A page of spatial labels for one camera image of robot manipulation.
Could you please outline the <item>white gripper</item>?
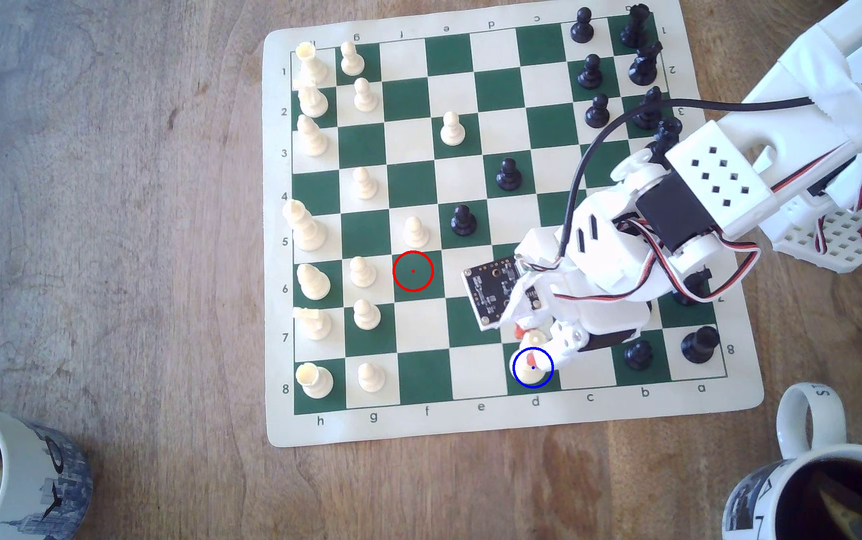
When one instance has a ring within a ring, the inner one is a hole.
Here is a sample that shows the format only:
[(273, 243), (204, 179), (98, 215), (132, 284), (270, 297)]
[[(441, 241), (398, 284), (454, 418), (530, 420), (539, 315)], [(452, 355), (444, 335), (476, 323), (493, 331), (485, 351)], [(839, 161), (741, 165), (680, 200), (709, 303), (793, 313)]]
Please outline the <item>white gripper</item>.
[(514, 338), (543, 350), (528, 351), (537, 370), (634, 338), (651, 316), (654, 255), (645, 242), (616, 228), (576, 228), (567, 254), (553, 262), (559, 236), (558, 228), (532, 228), (517, 246)]

